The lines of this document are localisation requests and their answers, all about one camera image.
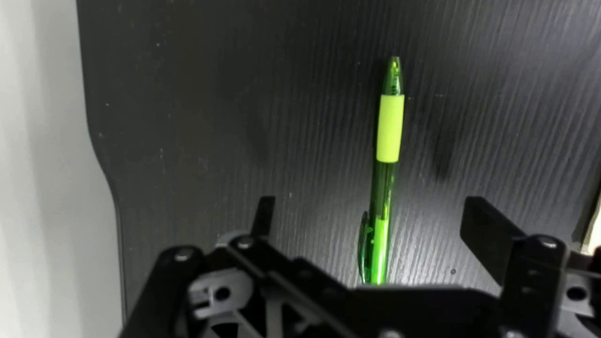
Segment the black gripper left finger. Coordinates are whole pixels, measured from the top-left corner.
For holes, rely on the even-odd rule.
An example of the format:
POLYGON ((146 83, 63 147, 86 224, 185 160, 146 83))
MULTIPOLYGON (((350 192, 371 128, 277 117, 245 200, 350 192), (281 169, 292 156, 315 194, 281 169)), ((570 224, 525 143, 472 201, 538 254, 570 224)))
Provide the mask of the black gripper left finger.
POLYGON ((251 226, 251 235, 253 237, 266 237, 270 233, 272 226, 272 216, 275 209, 275 198, 273 196, 264 196, 258 200, 253 226, 251 226))

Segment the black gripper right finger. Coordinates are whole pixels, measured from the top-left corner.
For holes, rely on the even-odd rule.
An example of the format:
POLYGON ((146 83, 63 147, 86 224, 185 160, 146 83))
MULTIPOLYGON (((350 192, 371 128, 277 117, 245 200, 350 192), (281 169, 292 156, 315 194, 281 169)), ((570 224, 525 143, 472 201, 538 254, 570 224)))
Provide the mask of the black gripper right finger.
POLYGON ((512 243, 523 239, 523 231, 484 198, 471 196, 463 201, 459 239, 486 273, 503 284, 512 243))

